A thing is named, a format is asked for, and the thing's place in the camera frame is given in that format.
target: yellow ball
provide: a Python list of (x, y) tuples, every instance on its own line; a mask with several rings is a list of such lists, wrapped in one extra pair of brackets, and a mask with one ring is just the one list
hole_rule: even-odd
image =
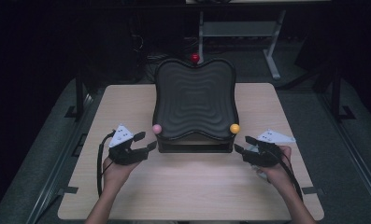
[(238, 133), (238, 132), (240, 132), (240, 126), (238, 126), (238, 124), (232, 124), (231, 133)]

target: person's right arm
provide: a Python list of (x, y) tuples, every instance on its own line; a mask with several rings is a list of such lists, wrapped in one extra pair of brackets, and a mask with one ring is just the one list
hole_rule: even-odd
[[(284, 163), (291, 169), (291, 164), (289, 161), (291, 157), (291, 148), (280, 147), (280, 149), (288, 158), (287, 159), (283, 156), (282, 159)], [(299, 195), (293, 187), (293, 182), (280, 164), (277, 164), (273, 167), (261, 167), (260, 170), (266, 173), (269, 182), (278, 190), (278, 193), (283, 198), (290, 212), (293, 224), (317, 223), (305, 207), (301, 198), (299, 198)]]

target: dark background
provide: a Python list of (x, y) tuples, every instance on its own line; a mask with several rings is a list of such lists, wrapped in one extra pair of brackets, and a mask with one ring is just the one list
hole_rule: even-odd
[[(0, 1), (0, 201), (76, 74), (83, 75), (89, 91), (133, 83), (142, 78), (138, 69), (149, 50), (183, 57), (183, 37), (197, 34), (197, 12), (73, 13), (88, 3)], [(102, 1), (94, 7), (133, 3)], [(241, 14), (232, 17), (241, 19)], [(134, 33), (144, 36), (145, 51), (133, 50), (139, 45)], [(280, 38), (295, 36), (308, 36), (298, 65), (311, 69), (334, 59), (371, 112), (371, 0), (333, 1), (319, 13), (295, 7), (287, 13)]]

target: textured black surface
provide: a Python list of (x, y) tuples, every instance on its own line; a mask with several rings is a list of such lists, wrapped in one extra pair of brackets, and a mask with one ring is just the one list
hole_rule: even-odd
[(178, 60), (163, 62), (156, 70), (157, 100), (153, 124), (160, 124), (158, 137), (179, 139), (200, 133), (216, 140), (235, 135), (235, 69), (222, 59), (197, 66)]

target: pink ball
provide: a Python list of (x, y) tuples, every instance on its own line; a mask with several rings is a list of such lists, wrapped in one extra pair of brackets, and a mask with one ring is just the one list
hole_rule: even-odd
[(162, 132), (162, 126), (160, 126), (159, 124), (155, 124), (152, 126), (152, 129), (153, 129), (153, 132), (155, 134), (158, 134), (158, 133), (161, 133)]

